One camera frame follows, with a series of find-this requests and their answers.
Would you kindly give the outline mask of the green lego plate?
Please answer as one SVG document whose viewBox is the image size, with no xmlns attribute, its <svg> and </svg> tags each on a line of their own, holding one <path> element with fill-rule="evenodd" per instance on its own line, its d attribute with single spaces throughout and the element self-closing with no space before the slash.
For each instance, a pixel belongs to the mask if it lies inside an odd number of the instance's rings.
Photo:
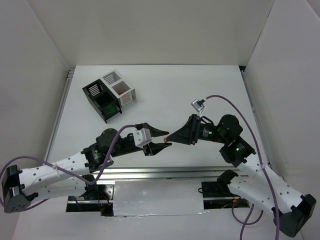
<svg viewBox="0 0 320 240">
<path fill-rule="evenodd" d="M 117 107 L 114 106 L 114 105 L 108 105 L 108 106 L 106 106 L 106 108 L 105 108 L 105 112 L 106 112 L 108 115 L 111 115 L 111 114 L 117 113 L 117 112 L 118 112 L 118 109 L 117 109 Z"/>
</svg>

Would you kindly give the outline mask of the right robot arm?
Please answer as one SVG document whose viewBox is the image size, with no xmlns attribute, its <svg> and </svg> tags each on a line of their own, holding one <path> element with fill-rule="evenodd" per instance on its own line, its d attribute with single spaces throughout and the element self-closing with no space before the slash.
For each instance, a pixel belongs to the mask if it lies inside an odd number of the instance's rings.
<svg viewBox="0 0 320 240">
<path fill-rule="evenodd" d="M 236 195 L 251 202 L 273 217 L 279 230 L 295 237 L 310 219 L 316 206 L 311 194 L 303 195 L 292 188 L 269 166 L 261 163 L 256 151 L 241 136 L 243 128 L 234 115 L 224 115 L 217 125 L 202 122 L 192 114 L 186 124 L 165 138 L 166 142 L 195 145 L 199 140 L 222 144 L 220 154 L 228 164 L 242 171 L 250 180 L 233 170 L 226 170 L 217 180 L 220 192 Z"/>
</svg>

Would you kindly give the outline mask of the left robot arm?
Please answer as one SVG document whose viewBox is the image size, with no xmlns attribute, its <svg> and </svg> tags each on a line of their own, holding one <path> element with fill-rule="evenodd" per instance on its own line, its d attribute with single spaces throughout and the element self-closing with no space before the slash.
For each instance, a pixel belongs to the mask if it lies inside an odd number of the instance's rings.
<svg viewBox="0 0 320 240">
<path fill-rule="evenodd" d="M 113 165 L 114 157 L 139 151 L 147 157 L 155 156 L 171 144 L 153 143 L 152 139 L 168 134 L 148 123 L 131 124 L 120 130 L 108 128 L 96 138 L 95 143 L 53 163 L 28 156 L 27 159 L 41 165 L 21 169 L 14 162 L 22 160 L 23 156 L 15 157 L 0 171 L 0 205 L 5 213 L 11 214 L 28 211 L 52 198 L 89 198 L 98 191 L 97 181 L 104 169 Z"/>
</svg>

